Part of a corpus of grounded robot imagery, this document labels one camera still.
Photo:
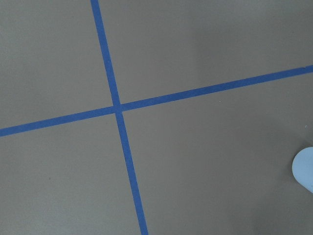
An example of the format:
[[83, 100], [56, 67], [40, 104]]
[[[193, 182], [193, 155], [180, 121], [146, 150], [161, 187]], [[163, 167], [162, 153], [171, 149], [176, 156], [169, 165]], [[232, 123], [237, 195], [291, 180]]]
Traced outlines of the light blue cup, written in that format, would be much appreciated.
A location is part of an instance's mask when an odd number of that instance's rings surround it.
[[310, 193], [312, 193], [313, 148], [307, 147], [299, 151], [293, 159], [291, 169], [295, 180]]

